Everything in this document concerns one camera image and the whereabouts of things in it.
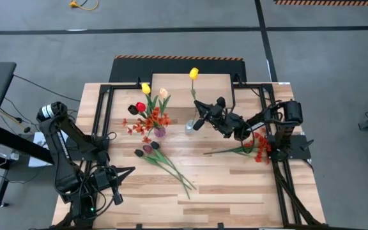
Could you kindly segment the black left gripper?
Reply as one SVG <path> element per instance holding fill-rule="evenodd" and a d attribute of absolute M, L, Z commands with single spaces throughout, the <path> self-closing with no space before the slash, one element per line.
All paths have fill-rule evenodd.
<path fill-rule="evenodd" d="M 135 167 L 103 167 L 94 172 L 96 187 L 99 191 L 110 188 L 115 205 L 123 202 L 119 185 L 133 172 Z"/>

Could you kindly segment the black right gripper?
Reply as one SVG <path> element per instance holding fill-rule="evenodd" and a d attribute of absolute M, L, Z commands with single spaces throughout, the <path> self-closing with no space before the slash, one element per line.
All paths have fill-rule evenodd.
<path fill-rule="evenodd" d="M 213 126 L 215 130 L 218 130 L 224 137 L 231 136 L 233 132 L 233 127 L 226 120 L 227 114 L 224 112 L 224 110 L 221 118 L 210 119 L 210 110 L 212 107 L 219 105 L 223 109 L 226 108 L 226 101 L 223 97 L 219 97 L 215 105 L 203 103 L 198 100 L 194 101 L 194 105 L 199 113 L 199 119 L 194 124 L 194 130 L 198 131 L 207 121 Z"/>

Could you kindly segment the yellow artificial tulip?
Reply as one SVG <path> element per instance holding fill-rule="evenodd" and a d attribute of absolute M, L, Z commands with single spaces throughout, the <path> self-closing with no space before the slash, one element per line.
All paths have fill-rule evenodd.
<path fill-rule="evenodd" d="M 150 85 L 147 83 L 142 83 L 141 89 L 144 95 L 146 96 L 146 105 L 149 105 L 153 108 L 153 125 L 152 126 L 145 125 L 146 130 L 151 130 L 157 123 L 158 115 L 160 114 L 160 107 L 157 107 L 158 96 L 156 96 L 154 99 L 151 98 L 151 95 L 150 95 L 151 88 L 150 88 Z"/>
<path fill-rule="evenodd" d="M 198 73 L 199 73 L 199 70 L 196 67 L 193 67 L 191 69 L 190 73 L 189 73 L 189 77 L 191 79 L 191 90 L 190 90 L 190 92 L 192 94 L 193 101 L 196 100 L 196 90 L 194 89 L 194 81 L 197 80 Z M 192 125 L 194 125 L 194 123 L 195 123 L 196 113 L 197 113 L 197 109 L 195 107 L 195 109 L 194 109 L 194 116 L 192 118 Z"/>

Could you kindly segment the cream artificial tulip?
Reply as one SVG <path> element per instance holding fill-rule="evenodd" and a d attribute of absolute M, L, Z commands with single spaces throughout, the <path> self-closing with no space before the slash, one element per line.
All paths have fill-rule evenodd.
<path fill-rule="evenodd" d="M 165 109 L 169 103 L 171 95 L 165 88 L 161 88 L 159 94 L 162 98 L 162 100 L 158 101 L 160 106 L 160 124 L 167 127 L 171 123 L 171 120 L 169 119 L 168 114 L 165 113 Z"/>

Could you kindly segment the orange artificial flower bunch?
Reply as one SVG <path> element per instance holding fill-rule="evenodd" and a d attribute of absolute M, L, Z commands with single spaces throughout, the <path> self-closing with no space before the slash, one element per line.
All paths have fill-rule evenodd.
<path fill-rule="evenodd" d="M 150 135 L 159 139 L 166 136 L 166 127 L 171 124 L 171 120 L 167 113 L 161 113 L 159 107 L 155 107 L 155 110 L 149 113 L 146 112 L 146 109 L 147 107 L 143 103 L 131 105 L 128 112 L 132 115 L 139 115 L 139 118 L 133 123 L 123 118 L 121 125 L 126 128 L 128 135 L 138 133 L 142 136 L 142 142 L 149 144 L 153 141 Z"/>

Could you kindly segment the red artificial tulip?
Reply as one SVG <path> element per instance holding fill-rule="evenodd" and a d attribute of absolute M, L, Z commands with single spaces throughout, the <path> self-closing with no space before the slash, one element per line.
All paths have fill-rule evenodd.
<path fill-rule="evenodd" d="M 135 108 L 138 111 L 140 118 L 137 119 L 141 125 L 152 126 L 153 125 L 153 108 L 142 102 L 137 102 Z"/>

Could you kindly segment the small wooden shelf stand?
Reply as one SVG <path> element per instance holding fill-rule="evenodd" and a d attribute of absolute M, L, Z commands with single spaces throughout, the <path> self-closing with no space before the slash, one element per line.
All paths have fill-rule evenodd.
<path fill-rule="evenodd" d="M 200 74 L 192 82 L 189 75 L 178 73 L 154 73 L 152 77 L 152 97 L 166 89 L 170 100 L 165 112 L 172 124 L 185 124 L 194 117 L 195 105 L 191 88 L 196 91 L 196 98 L 205 104 L 215 104 L 219 97 L 226 101 L 227 108 L 233 106 L 232 82 L 229 74 Z"/>

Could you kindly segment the maroon artificial tulip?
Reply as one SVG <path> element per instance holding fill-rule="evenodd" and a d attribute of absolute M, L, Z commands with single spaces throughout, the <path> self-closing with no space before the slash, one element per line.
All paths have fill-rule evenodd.
<path fill-rule="evenodd" d="M 142 159 L 149 164 L 155 165 L 175 177 L 184 187 L 185 191 L 196 189 L 195 186 L 179 172 L 173 162 L 160 150 L 154 149 L 150 145 L 143 146 L 144 155 Z"/>

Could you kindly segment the red artificial flower bunch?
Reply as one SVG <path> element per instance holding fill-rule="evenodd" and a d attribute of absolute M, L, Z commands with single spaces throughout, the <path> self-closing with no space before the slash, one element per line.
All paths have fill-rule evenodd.
<path fill-rule="evenodd" d="M 223 149 L 204 153 L 205 155 L 212 155 L 218 153 L 236 153 L 246 157 L 253 158 L 257 163 L 270 163 L 271 146 L 266 137 L 266 128 L 259 128 L 253 133 L 253 137 L 237 148 Z"/>

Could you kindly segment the hazard striped floor mat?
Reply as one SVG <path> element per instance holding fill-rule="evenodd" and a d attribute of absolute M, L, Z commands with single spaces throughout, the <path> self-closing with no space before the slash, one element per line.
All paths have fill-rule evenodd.
<path fill-rule="evenodd" d="M 274 0 L 276 5 L 289 6 L 368 6 L 368 0 Z"/>
<path fill-rule="evenodd" d="M 154 73 L 236 74 L 247 80 L 245 62 L 241 57 L 117 55 L 112 64 L 109 82 L 147 81 Z"/>

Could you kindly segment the white printed paper sheet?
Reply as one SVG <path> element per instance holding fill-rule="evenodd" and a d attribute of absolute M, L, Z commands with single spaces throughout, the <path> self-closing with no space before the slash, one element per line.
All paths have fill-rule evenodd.
<path fill-rule="evenodd" d="M 45 137 L 43 135 L 42 132 L 36 132 L 34 134 L 34 137 L 33 137 L 33 143 L 34 144 L 37 144 L 45 149 L 48 149 L 48 145 L 46 143 L 46 140 L 45 140 Z M 35 157 L 29 157 L 29 162 L 28 162 L 28 167 L 30 168 L 35 168 L 35 167 L 46 167 L 46 166 L 51 166 L 52 164 L 46 162 L 46 161 L 43 161 L 43 160 L 40 160 L 40 159 L 37 159 Z"/>

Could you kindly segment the white power strip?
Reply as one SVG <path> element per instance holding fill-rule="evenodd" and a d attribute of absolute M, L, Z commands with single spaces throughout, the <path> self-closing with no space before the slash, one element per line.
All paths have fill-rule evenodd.
<path fill-rule="evenodd" d="M 19 160 L 20 155 L 16 152 L 15 149 L 0 144 L 0 158 L 17 161 Z"/>

